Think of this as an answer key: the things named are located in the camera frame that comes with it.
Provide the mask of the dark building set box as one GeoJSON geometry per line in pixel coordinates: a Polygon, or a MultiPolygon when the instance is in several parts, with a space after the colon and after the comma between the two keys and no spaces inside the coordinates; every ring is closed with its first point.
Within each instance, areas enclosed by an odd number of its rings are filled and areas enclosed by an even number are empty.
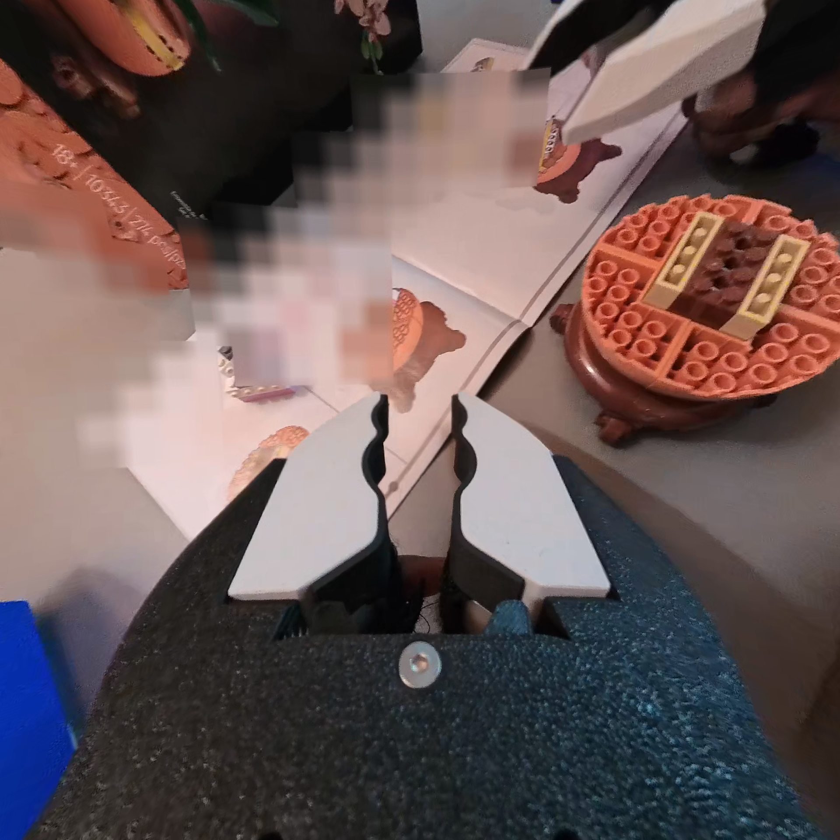
{"type": "Polygon", "coordinates": [[[417,2],[2,2],[2,246],[139,253],[187,288],[180,233],[272,204],[300,133],[350,126],[360,74],[423,50],[417,2]]]}

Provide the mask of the person's left hand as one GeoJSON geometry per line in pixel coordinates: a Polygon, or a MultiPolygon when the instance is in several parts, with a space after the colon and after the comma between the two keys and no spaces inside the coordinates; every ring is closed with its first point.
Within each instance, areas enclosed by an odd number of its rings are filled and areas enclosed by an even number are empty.
{"type": "Polygon", "coordinates": [[[400,555],[402,590],[405,595],[436,595],[444,577],[445,558],[422,555],[400,555]]]}

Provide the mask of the round orange lego pot build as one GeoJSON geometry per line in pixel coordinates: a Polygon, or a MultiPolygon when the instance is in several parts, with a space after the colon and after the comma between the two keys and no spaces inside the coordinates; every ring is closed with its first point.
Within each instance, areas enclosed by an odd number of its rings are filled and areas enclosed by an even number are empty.
{"type": "Polygon", "coordinates": [[[747,196],[677,196],[610,228],[584,272],[581,315],[603,358],[649,391],[693,402],[781,392],[839,357],[838,241],[789,207],[747,196]],[[642,303],[695,212],[727,220],[669,310],[642,303]],[[771,323],[751,342],[718,329],[735,314],[780,235],[811,243],[771,323]]]}

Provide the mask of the blue plastic bin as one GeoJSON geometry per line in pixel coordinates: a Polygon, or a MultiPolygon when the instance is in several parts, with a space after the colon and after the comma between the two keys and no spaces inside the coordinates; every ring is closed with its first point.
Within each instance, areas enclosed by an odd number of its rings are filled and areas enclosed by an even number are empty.
{"type": "Polygon", "coordinates": [[[37,823],[74,753],[35,618],[1,604],[1,838],[37,823]]]}

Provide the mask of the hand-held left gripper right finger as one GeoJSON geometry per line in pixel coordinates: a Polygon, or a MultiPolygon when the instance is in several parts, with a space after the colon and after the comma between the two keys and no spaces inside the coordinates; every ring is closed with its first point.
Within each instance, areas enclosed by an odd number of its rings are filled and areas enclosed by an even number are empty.
{"type": "Polygon", "coordinates": [[[550,450],[480,400],[453,396],[449,575],[468,601],[604,598],[612,584],[550,450]]]}

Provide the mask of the tan brick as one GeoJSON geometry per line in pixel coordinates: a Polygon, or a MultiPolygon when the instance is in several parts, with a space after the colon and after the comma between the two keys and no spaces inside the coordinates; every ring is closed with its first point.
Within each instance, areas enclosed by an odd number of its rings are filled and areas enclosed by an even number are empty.
{"type": "Polygon", "coordinates": [[[735,340],[751,342],[771,323],[810,247],[807,240],[787,234],[777,237],[746,297],[718,330],[735,340]]]}
{"type": "Polygon", "coordinates": [[[689,280],[726,220],[717,213],[695,212],[668,253],[656,278],[646,288],[642,303],[660,310],[669,310],[687,289],[689,280]]]}

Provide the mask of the person's right hand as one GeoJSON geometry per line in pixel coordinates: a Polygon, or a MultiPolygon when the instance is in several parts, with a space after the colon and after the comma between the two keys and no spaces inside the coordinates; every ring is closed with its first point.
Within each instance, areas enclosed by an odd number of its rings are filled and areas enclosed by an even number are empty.
{"type": "Polygon", "coordinates": [[[757,62],[681,103],[711,161],[772,168],[823,149],[838,158],[838,61],[757,62]]]}

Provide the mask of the open building instruction booklet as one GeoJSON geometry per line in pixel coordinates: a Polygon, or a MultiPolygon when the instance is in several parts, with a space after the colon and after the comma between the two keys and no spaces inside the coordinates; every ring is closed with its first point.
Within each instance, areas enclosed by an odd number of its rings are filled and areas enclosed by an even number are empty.
{"type": "MultiPolygon", "coordinates": [[[[450,429],[454,393],[477,394],[574,273],[684,125],[679,105],[564,148],[560,127],[590,79],[577,61],[549,84],[548,193],[454,194],[395,224],[395,363],[380,487],[391,516],[450,429]]],[[[231,351],[198,330],[164,361],[125,421],[133,476],[188,539],[265,466],[370,393],[246,385],[231,351]]]]}

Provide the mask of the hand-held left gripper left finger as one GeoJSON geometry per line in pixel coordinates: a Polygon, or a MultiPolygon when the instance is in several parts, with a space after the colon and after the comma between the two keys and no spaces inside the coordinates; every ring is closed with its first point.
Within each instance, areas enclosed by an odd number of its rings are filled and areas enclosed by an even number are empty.
{"type": "Polygon", "coordinates": [[[232,600],[363,605],[385,593],[388,408],[386,395],[368,395],[294,449],[230,583],[232,600]]]}

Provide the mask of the grey desk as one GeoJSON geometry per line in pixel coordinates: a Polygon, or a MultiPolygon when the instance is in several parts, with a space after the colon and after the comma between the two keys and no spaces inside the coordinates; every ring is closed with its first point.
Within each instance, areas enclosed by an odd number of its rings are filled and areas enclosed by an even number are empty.
{"type": "MultiPolygon", "coordinates": [[[[838,838],[838,365],[693,434],[597,440],[546,311],[482,396],[567,455],[678,565],[740,666],[806,809],[838,838]]],[[[31,602],[71,737],[187,544],[126,469],[89,468],[45,373],[2,397],[2,600],[31,602]]]]}

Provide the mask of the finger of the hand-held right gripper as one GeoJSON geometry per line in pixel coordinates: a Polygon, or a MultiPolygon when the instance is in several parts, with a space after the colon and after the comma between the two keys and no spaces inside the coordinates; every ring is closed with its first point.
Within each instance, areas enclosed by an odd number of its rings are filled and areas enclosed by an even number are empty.
{"type": "Polygon", "coordinates": [[[582,144],[714,88],[753,57],[763,1],[680,1],[637,16],[585,55],[592,78],[565,118],[563,142],[582,144]]]}
{"type": "Polygon", "coordinates": [[[644,32],[669,6],[669,1],[558,2],[522,68],[558,73],[589,49],[605,56],[644,32]]]}

